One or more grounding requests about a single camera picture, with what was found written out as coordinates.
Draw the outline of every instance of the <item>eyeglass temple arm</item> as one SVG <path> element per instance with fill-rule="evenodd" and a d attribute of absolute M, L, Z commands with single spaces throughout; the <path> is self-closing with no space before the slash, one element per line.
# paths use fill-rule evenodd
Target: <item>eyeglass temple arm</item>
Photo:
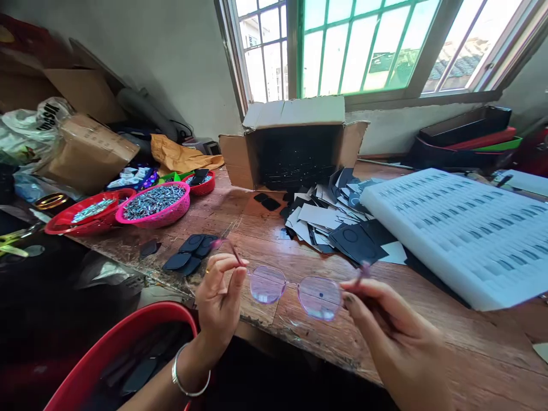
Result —
<path fill-rule="evenodd" d="M 219 248 L 223 243 L 228 243 L 230 246 L 230 250 L 232 251 L 232 254 L 234 254 L 234 257 L 236 257 L 236 260 L 238 261 L 238 264 L 241 266 L 245 265 L 244 262 L 241 260 L 240 255 L 238 254 L 238 251 L 236 251 L 236 248 L 232 244 L 232 242 L 229 239 L 217 239 L 212 243 L 212 248 Z"/>
<path fill-rule="evenodd" d="M 360 267 L 360 275 L 358 275 L 358 278 L 356 279 L 356 282 L 354 283 L 354 289 L 357 290 L 358 286 L 360 285 L 361 279 L 368 279 L 371 278 L 371 273 L 369 272 L 369 268 L 371 265 L 369 263 L 363 262 Z M 378 314 L 381 316 L 381 318 L 384 320 L 384 322 L 387 324 L 387 326 L 390 328 L 391 332 L 396 332 L 397 328 L 392 323 L 392 319 L 390 318 L 390 314 L 382 307 L 379 302 L 371 297 L 364 297 L 362 298 L 362 301 L 364 304 L 372 310 L 375 310 L 378 312 Z"/>

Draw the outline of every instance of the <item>white wall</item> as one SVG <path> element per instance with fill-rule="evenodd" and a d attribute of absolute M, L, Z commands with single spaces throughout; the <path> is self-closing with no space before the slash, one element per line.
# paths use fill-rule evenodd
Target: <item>white wall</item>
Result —
<path fill-rule="evenodd" d="M 197 138 L 242 132 L 213 0 L 4 0 L 0 11 L 79 40 Z"/>
<path fill-rule="evenodd" d="M 4 0 L 0 10 L 73 37 L 130 86 L 146 87 L 171 118 L 184 118 L 199 139 L 242 132 L 213 0 Z M 524 127 L 548 114 L 548 41 L 499 105 Z M 347 113 L 371 122 L 361 154 L 405 152 L 417 131 L 481 104 L 450 104 Z"/>

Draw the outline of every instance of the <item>hand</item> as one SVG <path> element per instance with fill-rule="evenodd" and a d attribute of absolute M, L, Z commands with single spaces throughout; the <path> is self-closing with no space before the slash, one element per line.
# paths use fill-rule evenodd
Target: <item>hand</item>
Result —
<path fill-rule="evenodd" d="M 178 360 L 179 381 L 189 392 L 203 387 L 207 373 L 225 352 L 240 320 L 240 293 L 249 264 L 240 266 L 232 254 L 216 254 L 207 261 L 202 283 L 196 291 L 201 331 L 182 351 Z M 226 286 L 224 275 L 232 272 Z"/>
<path fill-rule="evenodd" d="M 248 261 L 240 267 L 232 254 L 216 254 L 207 261 L 204 279 L 196 291 L 201 335 L 219 358 L 230 343 L 240 320 L 240 293 Z M 227 288 L 224 275 L 235 268 Z"/>
<path fill-rule="evenodd" d="M 454 410 L 442 363 L 441 332 L 387 284 L 364 279 L 341 286 L 346 290 L 344 304 L 397 406 L 402 411 Z M 386 311 L 392 325 L 378 309 Z"/>

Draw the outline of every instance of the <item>wooden workbench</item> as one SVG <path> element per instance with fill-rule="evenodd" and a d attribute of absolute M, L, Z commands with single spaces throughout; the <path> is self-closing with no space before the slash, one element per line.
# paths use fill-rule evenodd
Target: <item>wooden workbench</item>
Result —
<path fill-rule="evenodd" d="M 157 230 L 123 227 L 105 237 L 78 239 L 87 247 L 173 287 L 193 298 L 205 271 L 179 279 L 162 265 L 189 235 L 226 235 L 248 259 L 250 269 L 270 265 L 298 283 L 316 275 L 336 281 L 355 277 L 341 256 L 324 256 L 296 240 L 284 239 L 280 209 L 268 212 L 253 200 L 253 192 L 233 187 L 223 168 L 216 188 L 205 197 L 193 197 L 187 214 L 174 225 Z M 358 162 L 354 175 L 395 178 L 405 170 Z M 272 197 L 284 204 L 282 194 Z M 139 248 L 157 238 L 158 253 L 139 261 Z M 407 266 L 377 262 L 373 277 L 390 284 L 414 309 L 445 334 L 450 358 L 448 375 L 459 410 L 547 410 L 548 365 L 531 343 L 548 341 L 548 305 L 533 299 L 512 309 L 490 313 L 468 310 L 424 280 Z M 369 351 L 348 313 L 339 311 L 331 323 L 310 319 L 291 284 L 272 305 L 255 302 L 244 287 L 241 319 L 288 343 L 374 382 L 380 382 Z"/>

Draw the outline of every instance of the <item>yellow scissors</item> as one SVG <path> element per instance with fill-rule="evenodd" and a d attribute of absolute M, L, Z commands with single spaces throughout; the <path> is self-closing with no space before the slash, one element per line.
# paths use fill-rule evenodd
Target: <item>yellow scissors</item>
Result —
<path fill-rule="evenodd" d="M 0 257 L 6 253 L 14 254 L 20 257 L 28 257 L 29 253 L 27 253 L 25 250 L 14 247 L 12 244 L 36 233 L 37 231 L 39 231 L 41 226 L 41 224 L 35 224 L 29 228 L 20 229 L 14 231 L 13 233 L 0 236 Z"/>

